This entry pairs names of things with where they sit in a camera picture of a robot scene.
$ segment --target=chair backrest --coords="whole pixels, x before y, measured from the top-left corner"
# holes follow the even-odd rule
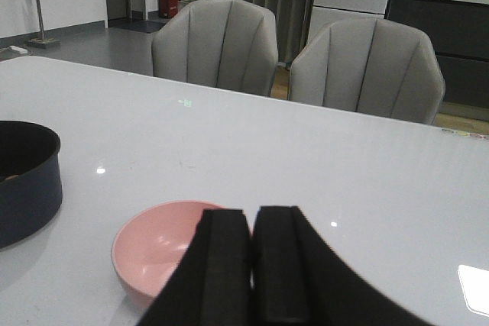
[[[278,62],[274,14],[242,0],[198,0],[158,31],[153,74],[270,95]]]
[[[428,36],[377,18],[327,24],[293,61],[290,100],[431,124],[445,82]]]

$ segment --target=white table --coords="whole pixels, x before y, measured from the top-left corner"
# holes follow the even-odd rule
[[[64,191],[48,226],[0,251],[0,324],[133,325],[112,240],[175,199],[243,208],[250,225],[261,205],[298,205],[404,308],[489,324],[458,278],[489,270],[488,139],[33,56],[0,63],[0,119],[60,135]]]

